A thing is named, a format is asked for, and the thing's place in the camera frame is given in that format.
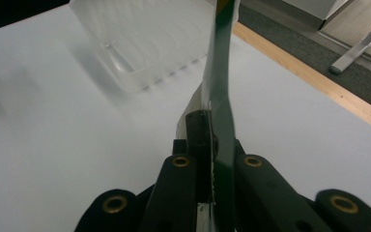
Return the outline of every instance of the clear plastic tray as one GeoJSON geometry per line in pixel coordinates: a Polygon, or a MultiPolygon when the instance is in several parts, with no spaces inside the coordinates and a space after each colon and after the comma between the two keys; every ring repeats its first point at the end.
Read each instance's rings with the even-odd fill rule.
{"type": "Polygon", "coordinates": [[[70,6],[126,91],[207,54],[214,7],[206,0],[71,0],[70,6]]]}

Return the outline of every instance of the brass screw hole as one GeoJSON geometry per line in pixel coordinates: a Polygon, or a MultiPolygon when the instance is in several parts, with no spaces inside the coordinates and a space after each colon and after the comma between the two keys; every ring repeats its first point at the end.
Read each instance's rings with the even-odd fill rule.
{"type": "Polygon", "coordinates": [[[184,157],[178,157],[173,159],[173,164],[178,167],[185,167],[189,165],[189,160],[184,157]]]}
{"type": "Polygon", "coordinates": [[[262,166],[262,161],[258,158],[255,158],[255,157],[246,157],[243,159],[243,162],[248,165],[248,166],[252,166],[252,167],[260,167],[262,166]]]}
{"type": "Polygon", "coordinates": [[[108,214],[117,214],[125,209],[128,200],[123,195],[110,196],[103,202],[103,210],[108,214]]]}
{"type": "Polygon", "coordinates": [[[330,198],[330,204],[332,204],[332,206],[335,207],[337,210],[348,214],[356,214],[357,212],[359,212],[359,208],[357,207],[357,204],[355,204],[355,202],[353,202],[349,198],[340,195],[332,196],[330,198]]]}

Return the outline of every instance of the white table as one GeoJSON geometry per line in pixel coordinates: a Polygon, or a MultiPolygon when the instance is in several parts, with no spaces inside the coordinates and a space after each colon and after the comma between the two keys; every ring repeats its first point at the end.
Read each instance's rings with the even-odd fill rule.
{"type": "MultiPolygon", "coordinates": [[[[72,231],[101,193],[140,192],[170,155],[205,60],[138,94],[113,85],[68,7],[0,29],[0,231],[72,231]]],[[[238,38],[237,137],[301,194],[371,206],[371,127],[238,38]]]]}

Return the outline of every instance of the black plastic part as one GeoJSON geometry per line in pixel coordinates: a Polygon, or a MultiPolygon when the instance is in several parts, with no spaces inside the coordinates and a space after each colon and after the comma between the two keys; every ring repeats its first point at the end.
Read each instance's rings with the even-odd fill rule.
{"type": "Polygon", "coordinates": [[[107,191],[92,203],[77,224],[75,232],[131,231],[136,207],[137,199],[133,193],[120,189],[107,191]]]}
{"type": "Polygon", "coordinates": [[[171,156],[164,161],[139,231],[195,230],[196,171],[190,156],[171,156]]]}
{"type": "Polygon", "coordinates": [[[207,203],[211,196],[212,157],[210,131],[202,111],[185,116],[186,153],[197,161],[197,202],[207,203]]]}
{"type": "Polygon", "coordinates": [[[315,207],[334,231],[371,231],[371,208],[346,191],[320,191],[315,207]]]}
{"type": "Polygon", "coordinates": [[[237,156],[236,178],[261,231],[331,231],[266,159],[237,156]]]}

